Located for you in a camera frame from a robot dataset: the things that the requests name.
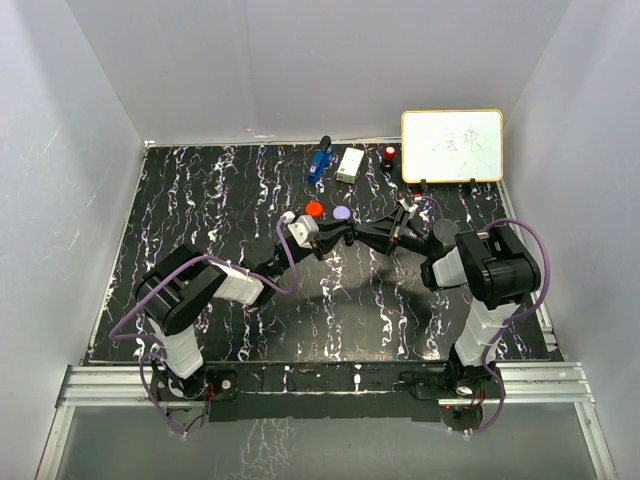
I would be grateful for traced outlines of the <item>orange earbud charging case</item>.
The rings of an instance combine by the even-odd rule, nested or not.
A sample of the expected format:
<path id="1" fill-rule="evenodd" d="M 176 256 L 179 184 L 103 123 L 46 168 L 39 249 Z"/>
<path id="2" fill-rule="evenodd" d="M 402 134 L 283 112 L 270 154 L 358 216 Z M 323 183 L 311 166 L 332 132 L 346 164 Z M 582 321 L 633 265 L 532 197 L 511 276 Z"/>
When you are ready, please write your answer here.
<path id="1" fill-rule="evenodd" d="M 305 213 L 312 218 L 321 218 L 324 214 L 324 207 L 320 202 L 312 201 L 306 205 Z"/>

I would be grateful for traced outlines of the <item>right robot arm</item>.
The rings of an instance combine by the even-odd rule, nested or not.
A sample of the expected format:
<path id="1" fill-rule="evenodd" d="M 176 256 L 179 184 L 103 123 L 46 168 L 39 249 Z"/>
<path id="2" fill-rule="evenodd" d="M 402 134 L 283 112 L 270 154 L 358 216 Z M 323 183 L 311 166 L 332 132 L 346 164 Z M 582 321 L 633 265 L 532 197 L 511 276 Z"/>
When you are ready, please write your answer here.
<path id="1" fill-rule="evenodd" d="M 455 221 L 442 218 L 421 233 L 411 222 L 413 213 L 399 205 L 387 216 L 357 226 L 355 238 L 387 256 L 398 247 L 422 255 L 421 279 L 432 292 L 469 288 L 473 299 L 464 329 L 443 370 L 423 378 L 401 376 L 406 384 L 466 397 L 497 376 L 496 344 L 508 324 L 535 312 L 536 306 L 517 310 L 533 292 L 546 291 L 546 270 L 512 229 L 525 226 L 519 220 L 502 218 L 479 231 L 463 232 Z"/>

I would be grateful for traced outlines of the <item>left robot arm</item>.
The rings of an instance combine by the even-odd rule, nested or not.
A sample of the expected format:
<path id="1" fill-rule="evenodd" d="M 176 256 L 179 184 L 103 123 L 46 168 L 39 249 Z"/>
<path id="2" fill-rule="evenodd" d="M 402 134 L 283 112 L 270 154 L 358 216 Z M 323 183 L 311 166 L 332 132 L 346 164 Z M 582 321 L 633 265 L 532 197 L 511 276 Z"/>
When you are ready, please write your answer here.
<path id="1" fill-rule="evenodd" d="M 353 244 L 356 228 L 349 219 L 326 222 L 288 211 L 276 223 L 276 236 L 255 238 L 239 265 L 183 244 L 141 280 L 135 291 L 136 308 L 146 314 L 161 344 L 161 358 L 152 364 L 164 365 L 160 381 L 173 394 L 194 399 L 205 390 L 207 376 L 195 322 L 212 300 L 257 307 L 276 293 L 290 295 L 300 281 L 283 287 L 277 279 L 287 272 L 296 278 L 298 263 L 311 255 L 323 259 L 339 241 Z"/>

